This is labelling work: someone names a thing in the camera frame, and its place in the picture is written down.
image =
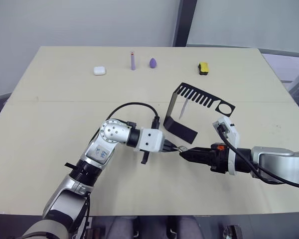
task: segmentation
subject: black comb-shaped bracket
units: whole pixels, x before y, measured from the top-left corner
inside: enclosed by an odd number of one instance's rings
[[[185,140],[188,143],[193,143],[194,139],[197,136],[197,132],[174,121],[173,118],[170,116],[171,112],[173,111],[177,96],[183,96],[186,99],[195,101],[196,103],[199,103],[200,105],[203,104],[203,106],[207,106],[210,108],[212,104],[215,101],[219,101],[219,104],[217,105],[215,111],[229,117],[232,112],[235,109],[235,106],[222,100],[221,98],[214,96],[208,92],[205,92],[199,88],[196,88],[194,86],[191,86],[187,83],[181,83],[177,89],[174,91],[169,106],[166,112],[165,120],[164,120],[164,127],[167,129],[167,131],[171,132],[172,134],[176,135],[177,137],[180,137],[181,139]],[[231,112],[225,113],[222,112],[219,108],[220,105],[227,105],[230,107]]]

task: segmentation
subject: table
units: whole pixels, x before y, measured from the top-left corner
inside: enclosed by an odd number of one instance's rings
[[[129,69],[135,52],[135,71]],[[157,68],[148,64],[154,57]],[[210,72],[199,76],[197,62]],[[94,76],[93,67],[107,73]],[[231,120],[240,147],[299,150],[299,108],[257,49],[163,47],[41,47],[0,113],[0,213],[40,215],[94,131],[118,105],[141,101],[163,122],[172,92],[186,82],[236,106]],[[184,100],[177,99],[178,117]],[[192,145],[209,147],[220,138],[212,123],[222,115],[189,103],[180,122],[198,131]],[[115,117],[150,127],[144,107]],[[299,212],[299,189],[267,185],[249,174],[210,172],[177,153],[141,152],[119,145],[91,196],[91,215],[225,215]]]

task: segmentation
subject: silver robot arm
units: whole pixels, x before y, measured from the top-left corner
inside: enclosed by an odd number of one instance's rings
[[[211,148],[179,148],[180,156],[190,162],[211,166],[218,173],[236,171],[251,173],[255,178],[269,184],[286,183],[299,187],[299,152],[284,148],[253,147],[251,150],[238,148],[239,134],[228,117],[222,117],[213,124],[221,139]]]
[[[118,143],[147,152],[176,151],[162,131],[136,129],[117,119],[103,122],[97,137],[91,140],[71,173],[65,176],[43,210],[43,220],[32,225],[20,239],[68,239],[78,230],[89,206],[89,195],[102,170],[113,156]]]

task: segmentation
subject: black tube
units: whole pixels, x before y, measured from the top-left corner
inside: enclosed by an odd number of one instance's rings
[[[102,172],[100,168],[82,160],[79,160],[76,166],[69,174],[70,177],[88,186],[93,186]]]
[[[251,163],[253,163],[250,149],[248,149],[248,148],[238,148],[237,150],[242,155],[244,155],[246,159],[248,159]],[[250,173],[250,171],[251,171],[248,164],[237,154],[236,154],[236,157],[235,157],[235,170],[238,171],[238,172],[243,172],[243,173]]]
[[[126,142],[126,145],[135,148],[136,145],[138,144],[139,137],[140,137],[140,130],[136,128],[131,128],[130,135],[128,141]]]

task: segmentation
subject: yellow eraser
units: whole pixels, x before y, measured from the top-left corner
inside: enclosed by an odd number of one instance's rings
[[[209,72],[207,62],[199,62],[198,69],[200,75],[207,75]]]

